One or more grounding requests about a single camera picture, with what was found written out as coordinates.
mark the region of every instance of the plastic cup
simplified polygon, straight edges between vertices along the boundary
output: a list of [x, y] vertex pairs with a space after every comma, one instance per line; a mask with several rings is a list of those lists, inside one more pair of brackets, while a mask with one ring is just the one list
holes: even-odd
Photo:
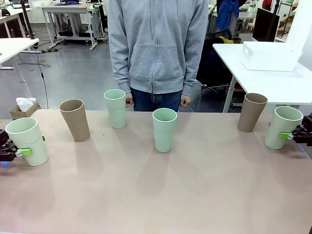
[[176, 125], [177, 113], [168, 108], [160, 108], [153, 112], [155, 148], [162, 153], [171, 150]]
[[246, 94], [240, 113], [238, 129], [245, 133], [253, 131], [268, 99], [261, 94]]
[[112, 128], [126, 126], [126, 93], [120, 89], [105, 92], [106, 105]]
[[281, 133], [291, 133], [302, 119], [303, 114], [293, 107], [277, 107], [265, 137], [265, 145], [274, 150], [281, 149], [287, 140], [280, 138]]
[[19, 149], [29, 148], [32, 151], [30, 156], [25, 156], [30, 166], [39, 166], [48, 160], [49, 156], [35, 118], [14, 120], [5, 127], [5, 131]]
[[59, 110], [75, 141], [85, 141], [90, 137], [86, 111], [82, 100], [72, 99], [63, 102]]

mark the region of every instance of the fist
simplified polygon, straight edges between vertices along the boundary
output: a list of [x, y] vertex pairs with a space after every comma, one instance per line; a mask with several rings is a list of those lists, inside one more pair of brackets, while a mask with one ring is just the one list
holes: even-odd
[[186, 96], [182, 94], [180, 106], [183, 108], [187, 108], [191, 104], [191, 101], [191, 96]]
[[133, 98], [132, 98], [132, 94], [131, 93], [127, 93], [126, 94], [126, 107], [130, 107], [133, 106]]

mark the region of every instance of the hoodie sleeve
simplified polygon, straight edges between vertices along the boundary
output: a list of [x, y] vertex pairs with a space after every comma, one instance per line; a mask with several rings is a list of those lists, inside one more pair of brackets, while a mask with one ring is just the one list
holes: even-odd
[[129, 48], [123, 19], [121, 0], [108, 1], [109, 47], [114, 77], [120, 89], [130, 93], [128, 55]]
[[197, 0], [192, 21], [186, 35], [184, 56], [186, 73], [182, 94], [191, 95], [192, 87], [196, 84], [196, 75], [201, 58], [208, 25], [208, 1]]

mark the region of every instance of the tissue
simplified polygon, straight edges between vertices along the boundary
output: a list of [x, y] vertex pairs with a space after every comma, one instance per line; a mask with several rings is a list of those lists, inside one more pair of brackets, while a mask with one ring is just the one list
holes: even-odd
[[21, 111], [27, 111], [32, 105], [34, 105], [36, 102], [36, 99], [31, 98], [24, 98], [24, 97], [18, 97], [16, 98], [16, 103], [18, 104]]

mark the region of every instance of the black pole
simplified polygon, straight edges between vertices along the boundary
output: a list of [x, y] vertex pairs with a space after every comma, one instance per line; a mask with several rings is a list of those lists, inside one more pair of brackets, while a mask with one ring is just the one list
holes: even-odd
[[275, 4], [275, 8], [274, 8], [274, 13], [273, 13], [273, 15], [272, 15], [271, 23], [270, 23], [270, 26], [269, 26], [269, 29], [268, 29], [267, 36], [265, 37], [265, 41], [268, 41], [268, 40], [269, 40], [271, 31], [272, 31], [272, 28], [273, 28], [273, 24], [274, 24], [274, 21], [275, 21], [275, 15], [276, 15], [277, 10], [278, 10], [278, 7], [279, 7], [279, 2], [280, 2], [280, 0], [276, 0], [276, 4]]
[[[27, 24], [27, 27], [29, 29], [29, 34], [30, 34], [30, 38], [31, 39], [35, 39], [34, 34], [33, 34], [33, 30], [30, 27], [30, 23], [29, 23], [29, 19], [28, 19], [28, 15], [27, 15], [27, 11], [26, 11], [26, 7], [25, 7], [25, 1], [24, 0], [20, 0], [21, 3], [21, 7], [23, 9], [23, 13], [24, 13], [24, 17], [25, 17], [25, 22]], [[38, 43], [34, 44], [34, 48], [38, 49]]]

